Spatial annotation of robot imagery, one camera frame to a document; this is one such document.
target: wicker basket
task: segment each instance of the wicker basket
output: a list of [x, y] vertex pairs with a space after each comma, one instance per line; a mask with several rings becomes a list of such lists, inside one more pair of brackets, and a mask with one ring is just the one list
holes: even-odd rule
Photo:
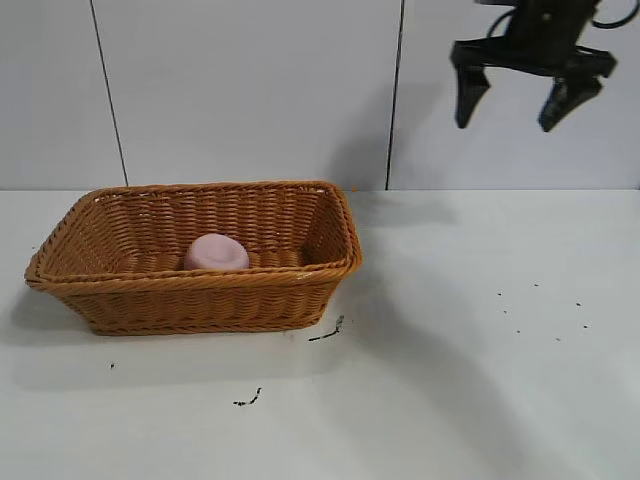
[[[246, 270], [181, 270], [191, 242], [228, 235]], [[103, 335], [258, 332], [318, 322], [362, 261], [341, 191], [324, 182], [109, 188], [81, 198], [27, 283]]]

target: white tabletop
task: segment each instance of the white tabletop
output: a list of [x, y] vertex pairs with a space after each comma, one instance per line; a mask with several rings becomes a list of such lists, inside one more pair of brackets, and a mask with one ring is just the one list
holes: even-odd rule
[[0, 192], [0, 478], [640, 478], [640, 192], [354, 194], [320, 325], [143, 338], [23, 286], [80, 193]]

